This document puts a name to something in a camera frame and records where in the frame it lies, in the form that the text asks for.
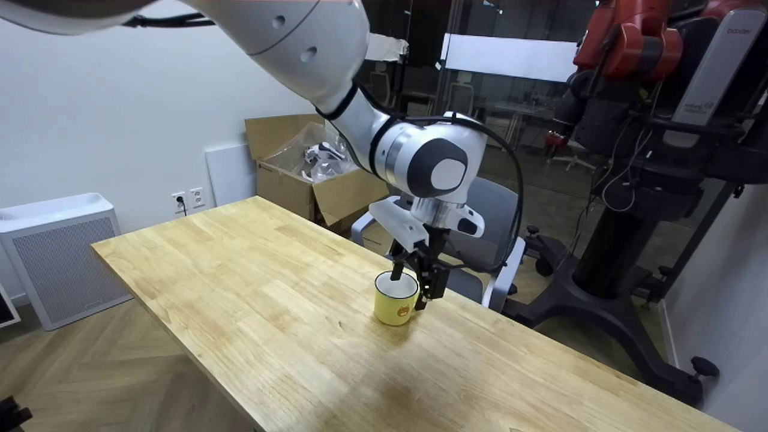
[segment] wooden floor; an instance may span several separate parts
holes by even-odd
[[[515,283],[513,298],[527,303],[548,281],[526,259]],[[31,409],[27,432],[252,430],[138,302],[51,332],[36,325],[31,308],[20,311],[21,324],[0,329],[0,398],[13,395]],[[657,312],[638,311],[664,352]],[[564,318],[537,330],[637,377],[621,347],[600,331]]]

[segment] yellow mug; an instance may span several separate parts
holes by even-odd
[[[373,314],[387,325],[403,325],[413,315],[419,284],[413,276],[403,273],[399,281],[392,281],[391,271],[376,277],[376,300]]]

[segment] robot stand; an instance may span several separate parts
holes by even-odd
[[[554,280],[530,304],[507,301],[502,313],[531,328],[562,315],[586,321],[621,344],[646,384],[696,406],[703,398],[698,377],[709,375],[706,367],[700,371],[700,364],[709,362],[695,357],[694,376],[664,361],[631,299],[631,288],[647,274],[634,263],[656,224],[606,210],[581,260],[569,254],[558,240],[529,238],[529,248],[539,253],[537,271],[546,275],[556,268]]]

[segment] wooden table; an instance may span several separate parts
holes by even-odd
[[[262,198],[94,249],[269,432],[732,430],[450,291],[380,324],[391,264]]]

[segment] chair armrest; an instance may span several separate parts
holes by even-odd
[[[512,281],[515,279],[515,274],[520,267],[520,260],[523,258],[523,251],[525,250],[525,240],[518,237],[515,242],[515,247],[512,248],[512,252],[507,257],[507,265],[502,267],[502,270],[498,272],[498,276],[492,277],[488,282],[488,286],[485,288],[485,293],[482,296],[482,305],[493,311],[501,312],[504,307],[504,303],[507,301],[507,296],[511,293]]]
[[[400,199],[398,196],[391,196],[385,198],[387,201],[396,202]],[[352,224],[352,241],[363,246],[362,244],[362,231],[368,228],[374,222],[373,216],[370,211],[367,211],[363,216],[360,216],[358,220]]]

